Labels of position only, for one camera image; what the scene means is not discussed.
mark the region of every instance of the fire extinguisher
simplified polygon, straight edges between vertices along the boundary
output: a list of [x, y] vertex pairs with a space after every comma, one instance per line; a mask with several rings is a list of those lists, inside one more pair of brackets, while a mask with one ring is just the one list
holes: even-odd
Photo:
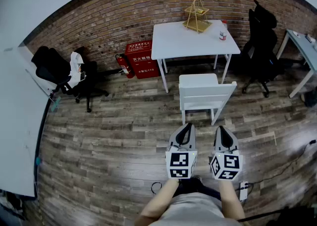
[[115, 59], [117, 60], [118, 64], [122, 67], [122, 71], [127, 75], [129, 79], [134, 77], [134, 72], [128, 60], [124, 57], [124, 54], [116, 54]]

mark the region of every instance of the white chair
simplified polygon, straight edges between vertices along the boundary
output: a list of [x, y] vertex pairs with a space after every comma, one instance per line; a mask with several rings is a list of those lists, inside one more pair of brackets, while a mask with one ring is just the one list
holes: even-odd
[[218, 84], [217, 76], [211, 74], [186, 74], [179, 76], [179, 101], [182, 120], [185, 124], [185, 111], [211, 110], [211, 125], [219, 117], [237, 83]]

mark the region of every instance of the brick wall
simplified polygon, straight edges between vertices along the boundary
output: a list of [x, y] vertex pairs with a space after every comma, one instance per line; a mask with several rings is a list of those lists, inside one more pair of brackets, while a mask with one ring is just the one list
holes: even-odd
[[[31, 52], [39, 46], [54, 47], [66, 60], [71, 52], [87, 47], [87, 58], [99, 70], [119, 68], [114, 58], [128, 43], [150, 40], [158, 23], [187, 19], [184, 9], [193, 0], [72, 0], [40, 24], [26, 39]], [[249, 38], [249, 8], [253, 0], [202, 0], [208, 19], [226, 19], [228, 30], [240, 48]], [[281, 44], [285, 28], [313, 33], [317, 11], [304, 0], [258, 0], [277, 18], [275, 32]]]

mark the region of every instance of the red fire extinguisher box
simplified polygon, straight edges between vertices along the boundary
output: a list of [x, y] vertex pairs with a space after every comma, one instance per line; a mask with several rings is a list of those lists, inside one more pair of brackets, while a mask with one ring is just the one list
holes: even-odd
[[159, 67], [156, 60], [151, 59], [152, 40], [128, 44], [125, 55], [138, 79], [159, 76]]

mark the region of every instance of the power strip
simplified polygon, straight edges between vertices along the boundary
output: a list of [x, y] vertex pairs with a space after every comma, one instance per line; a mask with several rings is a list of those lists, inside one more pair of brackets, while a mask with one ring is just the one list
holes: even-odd
[[239, 200], [244, 201], [247, 199], [247, 197], [248, 197], [248, 182], [247, 181], [241, 182]]

